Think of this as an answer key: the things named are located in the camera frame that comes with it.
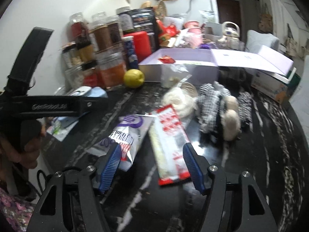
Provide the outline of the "person's left hand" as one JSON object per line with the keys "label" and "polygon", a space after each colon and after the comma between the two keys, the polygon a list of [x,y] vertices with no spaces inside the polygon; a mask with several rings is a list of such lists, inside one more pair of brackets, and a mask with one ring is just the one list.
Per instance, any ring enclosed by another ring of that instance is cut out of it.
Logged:
{"label": "person's left hand", "polygon": [[26,169],[35,169],[37,167],[37,159],[40,155],[41,139],[46,136],[45,125],[41,126],[40,135],[37,138],[30,140],[24,148],[24,152],[21,154],[17,152],[13,146],[5,139],[1,137],[1,149],[8,157],[9,161],[19,163]]}

